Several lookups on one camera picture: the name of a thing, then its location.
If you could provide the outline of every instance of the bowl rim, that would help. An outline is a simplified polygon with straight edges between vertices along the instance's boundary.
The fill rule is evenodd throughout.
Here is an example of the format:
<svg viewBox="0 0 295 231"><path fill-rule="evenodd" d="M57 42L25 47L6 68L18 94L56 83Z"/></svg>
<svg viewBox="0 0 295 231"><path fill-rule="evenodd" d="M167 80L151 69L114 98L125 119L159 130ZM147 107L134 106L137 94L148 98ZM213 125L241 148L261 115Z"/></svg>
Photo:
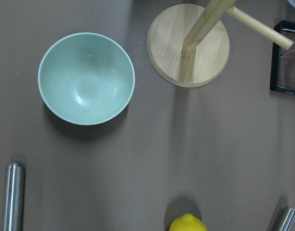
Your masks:
<svg viewBox="0 0 295 231"><path fill-rule="evenodd" d="M45 98L45 95L42 91L42 88L41 88L41 84L40 84L40 72L41 72L41 68L42 68L42 65L43 65L43 62L44 60L46 59L47 55L50 53L50 51L56 46L58 45L61 41L67 39L67 38L70 38L70 37L74 37L74 36L79 36L79 35L94 35L94 36L97 36L97 37L103 37L109 41L111 41L113 44L115 44L116 46L118 46L118 48L125 54L126 58L128 59L129 63L130 63L130 66L131 66L131 69L132 69L132 73L133 73L133 84L132 84L132 89L131 89L131 92L128 96L128 99L125 101L125 104L113 115L109 116L108 118L106 119L103 119L103 120L97 120L95 122L82 122L82 121L76 121L76 120L71 120L71 119L68 119L67 117L59 114L58 112L56 112L51 106L50 104L47 102L46 98ZM77 125L97 125L97 124L102 124L104 122L107 122L111 119L113 119L114 117L116 117L118 114L120 114L124 109L125 107L128 105L133 93L134 93L134 86L135 86L135 72L134 72L134 65L133 65L133 62L131 61L129 55L126 53L126 51L123 49L123 47L118 44L116 41L112 40L111 38L107 37L107 36L104 36L104 35L101 35L101 34L97 34L97 33L93 33L93 32L79 32L79 33L75 33L75 34L71 34L71 35L67 35L61 39L59 39L57 42L55 42L48 50L47 52L44 54L41 62L40 62L40 66L38 68L38 88L39 88L39 91L40 91L40 95L42 97L42 100L44 101L44 103L46 104L46 106L58 117L60 117L61 119L69 122L69 123L72 123L72 124L77 124Z"/></svg>

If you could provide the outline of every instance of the bowl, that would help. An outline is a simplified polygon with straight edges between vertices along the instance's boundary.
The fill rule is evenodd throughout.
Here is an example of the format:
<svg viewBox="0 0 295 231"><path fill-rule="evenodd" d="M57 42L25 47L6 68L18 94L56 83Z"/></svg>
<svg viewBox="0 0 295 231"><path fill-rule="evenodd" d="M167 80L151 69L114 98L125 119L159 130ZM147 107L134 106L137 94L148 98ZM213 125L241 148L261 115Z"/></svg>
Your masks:
<svg viewBox="0 0 295 231"><path fill-rule="evenodd" d="M47 107L78 125L96 125L117 116L129 103L134 83L134 66L125 50L96 33L60 39L45 53L38 71Z"/></svg>

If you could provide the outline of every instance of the tabletop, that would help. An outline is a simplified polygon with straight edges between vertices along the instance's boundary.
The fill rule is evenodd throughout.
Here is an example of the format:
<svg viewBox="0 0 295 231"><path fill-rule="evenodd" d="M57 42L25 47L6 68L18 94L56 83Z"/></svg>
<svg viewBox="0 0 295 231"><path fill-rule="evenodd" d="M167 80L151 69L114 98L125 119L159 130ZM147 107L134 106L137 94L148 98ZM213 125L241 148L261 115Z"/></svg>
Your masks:
<svg viewBox="0 0 295 231"><path fill-rule="evenodd" d="M26 167L24 231L167 231L184 213L209 231L270 231L281 209L295 208L295 95L269 90L272 42L225 15L228 63L191 89L161 78L148 59L161 11L207 2L0 1L0 230L15 160ZM286 0L235 6L269 27L295 22ZM96 126L61 120L38 90L45 52L77 32L108 36L134 64L129 105Z"/></svg>

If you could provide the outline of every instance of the yellow fruit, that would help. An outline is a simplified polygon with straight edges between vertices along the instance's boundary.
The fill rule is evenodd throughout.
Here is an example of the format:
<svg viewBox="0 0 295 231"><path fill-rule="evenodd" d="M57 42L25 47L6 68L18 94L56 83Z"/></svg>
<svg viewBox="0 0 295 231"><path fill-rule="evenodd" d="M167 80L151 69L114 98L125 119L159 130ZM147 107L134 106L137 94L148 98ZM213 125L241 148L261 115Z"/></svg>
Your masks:
<svg viewBox="0 0 295 231"><path fill-rule="evenodd" d="M186 213L171 223L169 231L207 231L207 229L202 221Z"/></svg>

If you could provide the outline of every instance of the silver metal tube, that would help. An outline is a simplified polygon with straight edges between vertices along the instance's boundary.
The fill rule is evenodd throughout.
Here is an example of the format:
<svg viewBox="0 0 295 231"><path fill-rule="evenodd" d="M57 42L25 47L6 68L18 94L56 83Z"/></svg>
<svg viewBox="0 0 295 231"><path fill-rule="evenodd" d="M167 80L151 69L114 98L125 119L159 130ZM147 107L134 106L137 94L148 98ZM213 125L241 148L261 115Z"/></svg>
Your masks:
<svg viewBox="0 0 295 231"><path fill-rule="evenodd" d="M282 218L278 223L276 231L289 231L295 219L295 209L287 206Z"/></svg>
<svg viewBox="0 0 295 231"><path fill-rule="evenodd" d="M6 168L2 231L21 231L25 168L11 162Z"/></svg>

